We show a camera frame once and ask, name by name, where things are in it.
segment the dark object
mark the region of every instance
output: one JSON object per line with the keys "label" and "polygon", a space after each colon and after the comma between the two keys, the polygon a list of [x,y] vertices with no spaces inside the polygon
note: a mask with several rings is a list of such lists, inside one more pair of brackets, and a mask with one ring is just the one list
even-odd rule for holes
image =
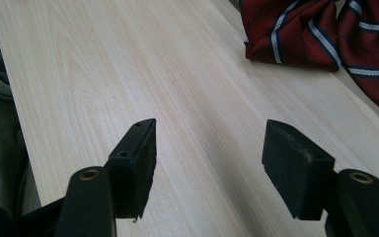
{"label": "dark object", "polygon": [[358,170],[333,171],[335,159],[291,125],[269,120],[265,171],[291,215],[319,220],[328,236],[379,236],[379,179]]}
{"label": "dark object", "polygon": [[131,127],[105,167],[76,172],[65,198],[15,220],[0,208],[0,236],[116,236],[116,217],[143,215],[155,166],[156,120],[148,119]]}

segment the red striped tie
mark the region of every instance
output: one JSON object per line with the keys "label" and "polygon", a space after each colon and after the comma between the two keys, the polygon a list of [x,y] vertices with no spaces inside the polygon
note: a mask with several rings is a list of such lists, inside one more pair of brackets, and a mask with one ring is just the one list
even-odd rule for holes
{"label": "red striped tie", "polygon": [[379,0],[346,1],[340,14],[338,38],[344,67],[379,106]]}
{"label": "red striped tie", "polygon": [[327,71],[342,61],[379,106],[379,0],[347,0],[338,27],[334,0],[241,0],[240,9],[247,58]]}

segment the screw hole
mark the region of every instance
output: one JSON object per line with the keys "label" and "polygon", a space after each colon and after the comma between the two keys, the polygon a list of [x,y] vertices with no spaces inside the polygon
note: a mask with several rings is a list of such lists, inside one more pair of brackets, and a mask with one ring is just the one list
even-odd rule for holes
{"label": "screw hole", "polygon": [[372,184],[374,182],[371,179],[371,177],[369,177],[369,176],[367,176],[365,174],[362,174],[362,173],[358,173],[358,172],[350,173],[349,176],[353,180],[355,180],[355,181],[357,181],[357,182],[359,182],[361,184],[365,184],[365,185],[370,185],[370,184]]}
{"label": "screw hole", "polygon": [[79,176],[79,179],[83,181],[89,181],[89,180],[95,179],[99,174],[100,174],[99,170],[88,170],[88,171],[83,172]]}

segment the light wood tabletop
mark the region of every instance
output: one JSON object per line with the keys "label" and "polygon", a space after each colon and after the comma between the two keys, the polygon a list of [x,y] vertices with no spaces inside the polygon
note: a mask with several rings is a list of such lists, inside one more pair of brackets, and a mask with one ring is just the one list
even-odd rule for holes
{"label": "light wood tabletop", "polygon": [[0,0],[0,45],[42,204],[157,119],[144,216],[118,236],[325,236],[261,164],[267,119],[379,178],[379,109],[336,73],[245,58],[227,0]]}

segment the white stripe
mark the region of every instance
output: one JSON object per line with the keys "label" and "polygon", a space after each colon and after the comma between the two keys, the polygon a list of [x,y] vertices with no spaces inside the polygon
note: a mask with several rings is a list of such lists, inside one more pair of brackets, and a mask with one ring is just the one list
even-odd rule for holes
{"label": "white stripe", "polygon": [[358,12],[359,15],[361,15],[361,13],[362,13],[361,6],[359,6],[359,4],[357,2],[350,1],[349,7],[352,8],[353,10],[355,10],[356,12]]}
{"label": "white stripe", "polygon": [[379,70],[368,70],[368,69],[353,68],[353,67],[349,67],[348,69],[352,74],[355,74],[355,75],[374,76],[374,77],[379,76]]}
{"label": "white stripe", "polygon": [[313,35],[316,36],[317,39],[322,43],[322,45],[328,50],[328,52],[331,54],[331,56],[335,59],[337,62],[337,66],[341,66],[341,59],[338,56],[337,50],[331,45],[331,43],[326,39],[322,33],[319,31],[319,29],[316,28],[315,23],[313,21],[309,22],[309,28],[312,31]]}
{"label": "white stripe", "polygon": [[275,27],[272,30],[272,33],[270,34],[270,42],[272,44],[272,52],[273,52],[273,57],[275,59],[275,62],[281,63],[281,57],[278,52],[278,41],[276,40],[276,32],[279,30],[279,28],[282,25],[282,22],[284,21],[285,17],[287,16],[288,12],[293,10],[295,5],[297,5],[298,0],[291,3],[290,6],[288,6],[287,9],[278,17],[275,23]]}
{"label": "white stripe", "polygon": [[373,24],[359,22],[359,26],[365,30],[379,32],[379,25],[373,25]]}

